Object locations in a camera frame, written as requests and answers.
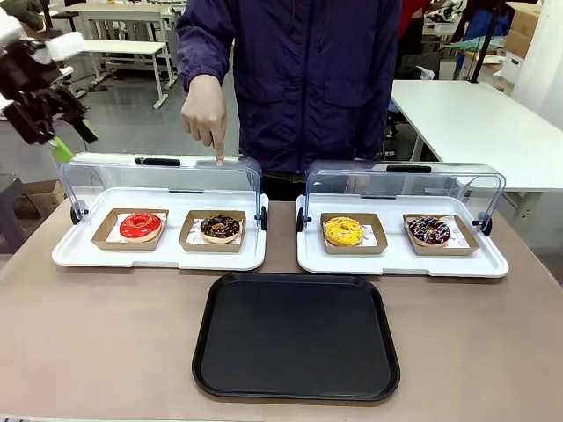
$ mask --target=bench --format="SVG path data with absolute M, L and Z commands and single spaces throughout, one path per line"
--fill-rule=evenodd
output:
M 160 78 L 158 76 L 157 54 L 161 51 L 166 59 L 166 68 L 168 69 L 168 84 L 165 88 L 176 81 L 176 77 L 172 74 L 172 66 L 170 64 L 170 56 L 166 48 L 165 42 L 154 41 L 126 41 L 126 40 L 84 40 L 84 51 L 90 53 L 94 71 L 96 72 L 96 81 L 101 81 L 102 76 L 99 74 L 98 62 L 94 59 L 95 54 L 115 54 L 115 55 L 149 55 L 152 58 L 152 67 L 155 71 L 155 80 L 157 81 L 158 101 L 154 104 L 155 110 L 158 109 L 168 98 L 168 94 L 162 93 L 160 86 Z

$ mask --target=cardboard box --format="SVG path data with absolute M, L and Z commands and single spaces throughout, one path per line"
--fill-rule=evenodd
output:
M 518 57 L 510 52 L 507 52 L 507 56 L 502 62 L 502 72 L 501 77 L 506 79 L 512 84 L 516 84 L 525 60 L 522 57 Z
M 534 36 L 534 32 L 536 31 L 542 6 L 538 6 L 537 4 L 514 2 L 507 2 L 507 5 L 515 10 L 514 19 L 512 20 L 510 29 L 521 33 L 528 38 L 532 38 Z
M 429 215 L 429 216 L 437 218 L 437 219 L 441 219 L 441 218 L 447 216 L 447 214 L 424 214 L 424 215 Z M 413 245 L 414 253 L 416 253 L 417 255 L 433 256 L 433 257 L 435 257 L 435 256 L 442 256 L 442 257 L 468 256 L 468 255 L 471 255 L 472 253 L 474 253 L 479 248 L 479 244 L 477 243 L 477 240 L 475 240 L 475 236 L 473 236 L 473 234 L 467 228 L 465 223 L 457 215 L 454 215 L 456 225 L 459 227 L 461 234 L 464 235 L 464 238 L 467 241 L 468 247 L 465 247 L 465 248 L 441 248 L 441 247 L 432 248 L 432 247 L 420 246 L 419 244 L 417 244 L 414 241 L 413 233 L 411 233 L 411 230 L 408 229 L 406 220 L 413 218 L 413 217 L 422 217 L 424 215 L 423 214 L 403 214 L 403 223 L 405 224 L 406 234 L 408 235 L 408 238 L 410 239 L 411 244 Z
M 24 187 L 45 216 L 51 215 L 64 201 L 64 190 L 58 180 L 24 183 Z M 14 211 L 19 218 L 33 218 L 36 215 L 32 203 L 23 197 L 16 199 Z
M 240 243 L 234 244 L 192 244 L 187 242 L 187 236 L 190 234 L 191 228 L 194 226 L 194 220 L 196 219 L 206 219 L 213 215 L 227 215 L 234 218 L 238 222 L 242 222 L 241 233 L 240 233 Z M 246 231 L 246 213 L 244 211 L 217 211 L 217 210 L 191 210 L 187 213 L 184 224 L 182 224 L 182 229 L 179 233 L 179 244 L 182 246 L 184 251 L 189 252 L 229 252 L 237 253 L 243 245 L 245 240 Z
M 348 217 L 359 222 L 362 226 L 371 226 L 376 236 L 377 246 L 334 246 L 325 241 L 323 228 L 325 223 L 335 217 Z M 379 255 L 387 248 L 387 236 L 384 228 L 375 214 L 366 213 L 323 213 L 320 216 L 320 235 L 323 237 L 326 253 L 329 255 Z
M 134 242 L 107 242 L 107 237 L 111 233 L 113 227 L 117 223 L 119 214 L 166 214 L 168 218 L 167 209 L 152 209 L 152 208 L 114 208 L 112 209 L 104 221 L 99 225 L 96 233 L 91 239 L 91 242 L 98 246 L 103 251 L 154 251 L 157 248 L 160 237 L 166 230 L 166 223 L 163 224 L 160 233 L 149 242 L 134 243 Z
M 510 30 L 507 35 L 504 49 L 518 57 L 526 58 L 528 49 L 530 48 L 531 38 L 514 30 Z

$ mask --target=clear plastic lid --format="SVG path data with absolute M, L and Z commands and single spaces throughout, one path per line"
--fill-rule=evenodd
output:
M 443 196 L 460 200 L 472 214 L 473 225 L 487 231 L 505 185 L 505 178 L 485 164 L 317 161 L 307 171 L 303 222 L 311 220 L 309 206 L 319 195 L 338 195 L 338 201 L 342 195 L 390 200 Z
M 61 167 L 62 184 L 80 221 L 104 191 L 115 188 L 157 189 L 171 193 L 246 192 L 256 198 L 260 223 L 261 170 L 251 158 L 133 156 L 86 153 Z

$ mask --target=red shirt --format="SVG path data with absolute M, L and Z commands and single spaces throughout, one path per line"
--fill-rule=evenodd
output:
M 413 14 L 420 8 L 426 10 L 430 7 L 432 0 L 403 0 L 403 10 L 401 12 L 401 25 L 398 29 L 398 36 L 400 37 L 408 24 L 411 23 Z

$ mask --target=white box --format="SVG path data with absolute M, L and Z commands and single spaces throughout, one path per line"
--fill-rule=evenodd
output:
M 512 84 L 516 84 L 523 65 L 524 59 L 522 57 L 518 57 L 507 51 L 507 56 L 502 63 L 501 77 Z

